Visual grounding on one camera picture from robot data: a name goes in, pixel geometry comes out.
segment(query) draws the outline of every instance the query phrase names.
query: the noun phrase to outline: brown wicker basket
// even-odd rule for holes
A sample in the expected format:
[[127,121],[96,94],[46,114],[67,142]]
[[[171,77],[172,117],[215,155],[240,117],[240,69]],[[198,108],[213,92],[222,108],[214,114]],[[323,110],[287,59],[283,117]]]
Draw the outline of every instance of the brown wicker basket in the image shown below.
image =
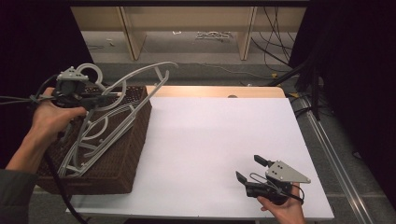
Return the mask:
[[[125,104],[136,99],[141,101],[145,99],[147,95],[146,87],[128,87],[126,97],[121,103]],[[98,119],[104,113],[106,112],[97,113],[92,118]],[[140,154],[145,144],[150,113],[151,104],[150,101],[148,101],[138,111],[134,120],[134,126],[113,144],[113,146],[111,146],[83,176],[61,177],[67,194],[130,193],[132,191]],[[125,112],[112,117],[108,123],[107,130],[113,130],[117,127],[128,114],[129,112]],[[48,149],[49,156],[52,158],[56,169],[60,167],[65,154],[76,141],[82,119],[74,120],[74,123],[74,128],[67,137],[67,140],[62,143],[58,141],[52,144]],[[111,131],[106,131],[103,135],[106,136],[109,132]],[[41,162],[37,173],[39,174],[37,181],[39,187],[49,193],[59,194],[59,190],[50,174],[49,167],[44,160]]]

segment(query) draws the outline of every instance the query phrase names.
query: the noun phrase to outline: hand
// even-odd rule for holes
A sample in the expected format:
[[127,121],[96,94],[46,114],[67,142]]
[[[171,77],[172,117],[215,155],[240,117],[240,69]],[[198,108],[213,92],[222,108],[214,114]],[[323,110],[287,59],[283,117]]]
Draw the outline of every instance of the hand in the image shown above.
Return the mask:
[[[291,194],[300,197],[300,191],[296,187],[292,187]],[[262,204],[262,211],[270,211],[281,224],[305,223],[302,205],[295,199],[289,198],[282,205],[273,204],[261,196],[257,200]]]
[[[47,88],[43,94],[51,96],[52,92],[53,88]],[[60,108],[51,101],[43,101],[35,111],[29,133],[41,133],[43,141],[52,143],[56,140],[58,133],[66,128],[71,119],[77,116],[85,116],[86,112],[83,107]]]
[[[51,95],[53,88],[47,88],[44,95]],[[51,101],[40,103],[33,115],[32,127],[23,138],[21,146],[15,152],[6,169],[34,174],[43,158],[44,152],[57,139],[71,119],[85,116],[84,107],[60,108]]]

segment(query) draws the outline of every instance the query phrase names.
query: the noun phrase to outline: black cable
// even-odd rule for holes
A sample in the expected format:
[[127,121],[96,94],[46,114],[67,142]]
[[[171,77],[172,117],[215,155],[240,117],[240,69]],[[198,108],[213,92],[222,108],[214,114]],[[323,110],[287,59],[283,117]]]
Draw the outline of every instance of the black cable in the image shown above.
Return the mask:
[[280,37],[279,22],[277,21],[277,13],[278,13],[278,11],[279,11],[279,7],[275,7],[274,28],[276,26],[277,38],[279,40],[280,45],[282,46],[282,50],[283,50],[283,53],[285,54],[286,59],[289,60],[289,58],[290,58],[289,53],[286,51],[286,48],[285,48],[285,46],[283,45],[283,42],[282,42],[282,38]]
[[278,44],[276,44],[276,43],[273,43],[273,42],[271,42],[271,41],[265,39],[264,36],[262,36],[262,32],[259,32],[259,35],[262,37],[262,40],[264,40],[265,42],[267,42],[267,43],[270,44],[270,45],[277,46],[277,47],[281,47],[281,48],[285,48],[285,49],[291,49],[291,48],[289,48],[289,47],[282,46],[282,45],[278,45]]
[[303,108],[303,109],[299,109],[299,110],[294,111],[294,114],[295,114],[296,118],[298,118],[303,113],[306,113],[306,112],[310,111],[312,108],[313,108],[312,106],[309,106],[309,107],[306,107],[306,108]]
[[290,100],[290,104],[293,104],[296,100],[299,100],[300,98],[301,98],[301,97],[296,97],[296,98]]
[[298,196],[296,196],[296,195],[294,195],[294,194],[287,193],[287,192],[285,192],[285,191],[282,191],[282,193],[285,194],[286,196],[292,198],[292,199],[295,199],[295,200],[299,201],[301,204],[303,204],[303,203],[304,203],[304,198],[305,198],[305,194],[304,194],[303,189],[301,189],[301,188],[298,187],[297,185],[292,185],[292,186],[295,187],[295,188],[297,188],[297,189],[299,189],[299,190],[301,191],[301,193],[303,194],[303,197],[300,198],[300,197],[298,197]]
[[267,10],[265,9],[265,7],[263,7],[263,9],[264,9],[264,12],[265,12],[265,16],[267,17],[267,19],[268,19],[268,21],[270,22],[270,25],[271,25],[271,29],[272,29],[271,36],[272,36],[272,34],[275,34],[275,36],[279,40],[279,43],[280,43],[280,45],[282,47],[282,50],[283,50],[283,53],[285,54],[286,59],[288,59],[289,54],[285,50],[285,46],[283,45],[282,38],[280,37],[280,32],[279,32],[279,22],[277,21],[278,7],[275,7],[275,13],[276,14],[275,14],[274,23],[272,23],[272,21],[271,21],[269,15],[267,13]]
[[48,87],[49,82],[51,82],[53,79],[55,79],[58,75],[53,75],[49,77],[47,80],[45,80],[41,86],[38,88],[37,92],[35,93],[35,98],[38,99],[38,96],[40,95],[41,92],[44,91],[44,88]]
[[293,43],[295,42],[295,40],[294,40],[294,38],[291,36],[291,34],[288,32],[288,35],[289,35],[289,37],[290,37],[290,39],[291,39],[291,41],[293,41]]
[[288,65],[288,63],[286,63],[285,61],[283,61],[283,60],[281,60],[281,59],[279,59],[278,57],[276,57],[274,54],[272,54],[272,53],[270,53],[270,52],[268,52],[266,49],[264,49],[262,46],[260,46],[256,41],[254,41],[254,39],[253,38],[251,38],[251,41],[253,41],[253,43],[257,46],[257,48],[258,49],[260,49],[260,50],[262,50],[262,51],[264,51],[265,53],[267,53],[267,54],[269,54],[271,57],[273,57],[273,58],[275,58],[275,59],[277,59],[280,63],[283,63],[283,64],[285,64],[285,65],[287,65],[287,66],[289,66]]
[[6,99],[6,100],[16,100],[16,101],[29,101],[30,99],[28,98],[21,98],[21,97],[15,97],[15,96],[0,96],[0,99]]
[[30,103],[30,102],[32,102],[32,100],[26,99],[26,100],[3,102],[3,103],[0,103],[0,105],[15,105],[15,104],[20,104],[20,103]]
[[61,193],[62,199],[64,200],[64,203],[66,204],[67,208],[70,210],[70,213],[73,215],[73,217],[76,218],[76,220],[79,223],[88,224],[88,222],[81,217],[81,215],[75,210],[73,205],[69,202],[66,190],[64,189],[64,185],[62,184],[62,180],[58,176],[58,173],[56,172],[55,169],[55,165],[53,164],[52,159],[50,158],[50,155],[47,153],[47,151],[44,153],[44,159],[46,160],[47,165],[49,166],[49,171],[51,172],[53,179],[56,183],[56,186],[58,187]]
[[[303,97],[308,97],[308,98],[310,98],[310,97],[311,97],[311,94],[307,93],[307,94],[304,95],[304,96],[301,96],[301,97],[299,97],[299,98],[293,99],[290,103],[293,103],[295,100],[302,99]],[[319,105],[318,108],[328,108],[328,112],[329,112],[329,113],[325,113],[325,112],[320,111],[320,110],[319,110],[318,112],[319,112],[320,114],[325,115],[325,116],[328,116],[328,117],[335,117],[335,115],[334,115],[334,113],[333,113],[333,111],[332,111],[332,107],[331,107],[331,105],[328,104],[328,102],[327,102],[325,96],[323,96],[323,95],[320,94],[318,100],[319,100],[319,102],[321,103],[321,105]]]

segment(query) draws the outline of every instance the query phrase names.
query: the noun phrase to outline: white cardboard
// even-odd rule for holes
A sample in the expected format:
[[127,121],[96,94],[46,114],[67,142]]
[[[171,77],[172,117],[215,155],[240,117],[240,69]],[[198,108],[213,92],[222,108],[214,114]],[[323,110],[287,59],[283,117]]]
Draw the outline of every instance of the white cardboard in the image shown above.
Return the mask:
[[80,213],[127,217],[261,219],[273,217],[246,195],[235,171],[264,175],[254,155],[280,160],[309,177],[307,219],[333,218],[289,100],[153,97],[134,179],[121,195],[77,195]]

